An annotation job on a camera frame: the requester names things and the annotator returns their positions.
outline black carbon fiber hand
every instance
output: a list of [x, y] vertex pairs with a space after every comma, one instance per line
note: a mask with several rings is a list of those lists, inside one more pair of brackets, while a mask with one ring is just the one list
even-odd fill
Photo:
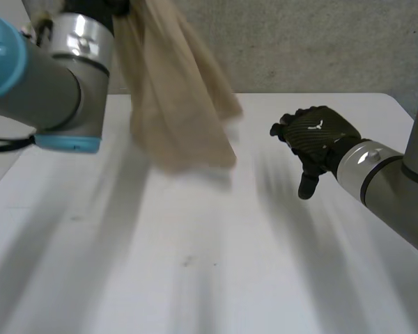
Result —
[[359, 132], [336, 111], [327, 106], [299, 109], [295, 115], [285, 114], [272, 126], [271, 136], [288, 144], [303, 166], [299, 197], [311, 198], [319, 176], [332, 171], [345, 153], [362, 142]]

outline small logo on hand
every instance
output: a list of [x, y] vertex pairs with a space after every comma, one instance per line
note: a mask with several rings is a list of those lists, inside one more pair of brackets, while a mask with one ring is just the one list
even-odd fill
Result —
[[308, 130], [321, 130], [323, 126], [323, 120], [320, 121], [320, 123], [318, 125], [316, 125], [315, 127], [308, 127]]

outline white tabletop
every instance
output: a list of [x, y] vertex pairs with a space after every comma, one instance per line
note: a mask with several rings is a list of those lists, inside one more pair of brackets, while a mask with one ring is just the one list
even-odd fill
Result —
[[381, 94], [239, 95], [230, 173], [164, 176], [110, 96], [95, 156], [31, 148], [0, 181], [0, 334], [418, 333], [418, 253], [331, 175], [269, 137], [328, 105], [403, 151], [412, 120]]

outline beige cloth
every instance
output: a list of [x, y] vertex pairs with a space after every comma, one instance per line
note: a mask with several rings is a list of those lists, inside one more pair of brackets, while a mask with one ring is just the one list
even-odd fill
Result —
[[222, 121], [239, 116], [221, 68], [171, 0], [133, 0], [114, 18], [116, 52], [132, 95], [131, 132], [163, 170], [232, 168]]

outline concrete wall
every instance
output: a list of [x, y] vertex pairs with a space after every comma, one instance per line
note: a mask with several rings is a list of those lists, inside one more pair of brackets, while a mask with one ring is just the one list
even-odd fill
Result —
[[[22, 26], [28, 22], [28, 15], [20, 1], [0, 0], [0, 17], [14, 26]], [[18, 137], [28, 134], [31, 128], [13, 120], [0, 117], [0, 136]], [[0, 179], [18, 158], [18, 152], [0, 154]]]
[[[415, 113], [418, 0], [174, 1], [238, 92], [379, 92]], [[126, 93], [114, 67], [110, 92]]]

